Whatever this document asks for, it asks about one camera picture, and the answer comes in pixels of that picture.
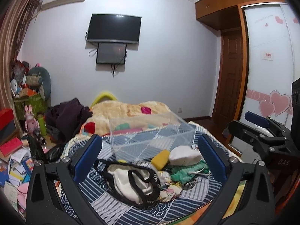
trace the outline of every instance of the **transparent storage container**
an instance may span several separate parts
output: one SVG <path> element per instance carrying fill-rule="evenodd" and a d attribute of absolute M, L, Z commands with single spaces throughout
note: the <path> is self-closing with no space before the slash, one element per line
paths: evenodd
<path fill-rule="evenodd" d="M 173 112 L 109 121 L 110 143 L 116 160 L 149 160 L 162 150 L 192 146 L 195 128 Z"/>

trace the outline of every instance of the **green basket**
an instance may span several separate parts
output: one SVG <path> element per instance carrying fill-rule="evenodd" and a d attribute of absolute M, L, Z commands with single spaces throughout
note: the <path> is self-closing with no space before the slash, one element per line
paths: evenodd
<path fill-rule="evenodd" d="M 22 98 L 15 98 L 16 114 L 19 120 L 25 120 L 25 105 L 32 107 L 34 118 L 38 118 L 38 113 L 44 113 L 47 110 L 45 101 L 41 98 L 40 93 L 33 96 L 25 96 Z"/>

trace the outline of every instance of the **screw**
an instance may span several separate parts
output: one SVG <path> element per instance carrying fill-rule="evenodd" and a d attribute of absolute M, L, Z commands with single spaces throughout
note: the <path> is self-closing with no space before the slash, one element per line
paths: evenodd
<path fill-rule="evenodd" d="M 63 157 L 62 162 L 67 163 L 70 161 L 70 157 Z"/>
<path fill-rule="evenodd" d="M 239 161 L 236 157 L 230 157 L 229 160 L 230 160 L 232 163 L 237 163 L 237 162 Z"/>
<path fill-rule="evenodd" d="M 36 161 L 35 165 L 36 165 L 37 167 L 40 166 L 40 165 L 42 165 L 42 161 L 41 161 L 41 160 Z"/>
<path fill-rule="evenodd" d="M 265 162 L 264 162 L 264 161 L 262 161 L 262 160 L 259 160 L 259 161 L 258 161 L 258 165 L 260 165 L 260 166 L 262 166 L 262 167 L 263 167 L 263 166 L 265 165 Z"/>

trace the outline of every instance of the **blue gripper pad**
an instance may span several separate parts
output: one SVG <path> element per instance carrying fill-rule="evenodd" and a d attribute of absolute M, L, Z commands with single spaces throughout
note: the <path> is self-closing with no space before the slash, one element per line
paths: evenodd
<path fill-rule="evenodd" d="M 84 181 L 102 149 L 102 138 L 93 134 L 84 147 L 72 156 L 71 172 L 76 184 Z"/>
<path fill-rule="evenodd" d="M 214 178 L 218 182 L 224 184 L 227 181 L 229 157 L 221 148 L 216 147 L 207 134 L 203 134 L 199 137 L 198 149 L 201 152 Z"/>
<path fill-rule="evenodd" d="M 269 127 L 269 121 L 262 117 L 262 116 L 259 116 L 255 113 L 252 113 L 252 112 L 246 112 L 245 113 L 245 119 L 249 122 L 252 122 L 258 126 L 261 126 L 262 128 L 268 128 Z"/>

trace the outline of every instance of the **curtain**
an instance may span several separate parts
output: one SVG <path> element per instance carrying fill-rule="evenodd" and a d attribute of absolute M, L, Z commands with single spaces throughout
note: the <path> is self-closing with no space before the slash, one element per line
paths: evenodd
<path fill-rule="evenodd" d="M 0 29 L 0 107 L 12 108 L 16 127 L 22 132 L 16 117 L 10 88 L 10 75 L 20 51 L 26 30 L 40 0 L 13 0 Z"/>

